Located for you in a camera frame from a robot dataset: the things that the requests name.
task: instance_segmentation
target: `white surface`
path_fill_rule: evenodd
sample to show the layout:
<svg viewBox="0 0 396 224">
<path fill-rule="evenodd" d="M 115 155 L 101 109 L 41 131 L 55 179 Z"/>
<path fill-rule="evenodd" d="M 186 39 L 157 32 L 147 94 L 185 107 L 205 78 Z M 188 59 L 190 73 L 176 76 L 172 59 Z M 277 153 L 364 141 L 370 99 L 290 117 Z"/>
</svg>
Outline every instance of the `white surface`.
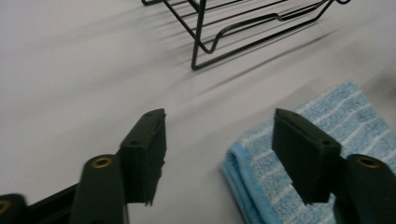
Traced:
<svg viewBox="0 0 396 224">
<path fill-rule="evenodd" d="M 297 35 L 198 72 L 192 39 L 159 4 L 0 2 L 0 195 L 35 203 L 115 153 L 145 112 L 167 113 L 154 206 L 132 223 L 243 223 L 219 169 L 243 131 L 346 80 L 396 129 L 396 4 L 334 4 Z"/>
</svg>

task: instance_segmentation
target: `microfiber cloth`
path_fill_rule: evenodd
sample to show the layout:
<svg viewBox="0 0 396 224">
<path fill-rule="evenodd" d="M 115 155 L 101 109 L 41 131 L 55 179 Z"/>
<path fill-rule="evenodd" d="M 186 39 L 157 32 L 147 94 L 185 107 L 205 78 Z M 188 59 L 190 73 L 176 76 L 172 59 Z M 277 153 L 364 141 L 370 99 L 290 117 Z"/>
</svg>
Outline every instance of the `microfiber cloth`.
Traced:
<svg viewBox="0 0 396 224">
<path fill-rule="evenodd" d="M 360 153 L 380 159 L 396 173 L 396 133 L 353 82 L 343 83 L 297 107 L 342 144 L 341 156 Z M 222 170 L 246 223 L 335 223 L 332 205 L 305 206 L 271 149 L 272 120 L 246 131 L 228 149 Z"/>
</svg>

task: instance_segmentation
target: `striped towel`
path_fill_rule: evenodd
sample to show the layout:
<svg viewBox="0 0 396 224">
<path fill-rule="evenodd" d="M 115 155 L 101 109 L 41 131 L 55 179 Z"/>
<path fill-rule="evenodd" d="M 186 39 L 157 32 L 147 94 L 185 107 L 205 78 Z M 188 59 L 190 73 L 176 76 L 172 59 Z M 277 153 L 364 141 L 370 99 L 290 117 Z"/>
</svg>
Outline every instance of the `striped towel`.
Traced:
<svg viewBox="0 0 396 224">
<path fill-rule="evenodd" d="M 396 133 L 358 86 L 347 82 L 299 106 L 306 117 L 343 146 L 341 156 L 365 154 L 396 173 Z M 243 134 L 228 150 L 222 170 L 246 223 L 335 223 L 334 197 L 305 206 L 271 149 L 273 121 Z"/>
</svg>

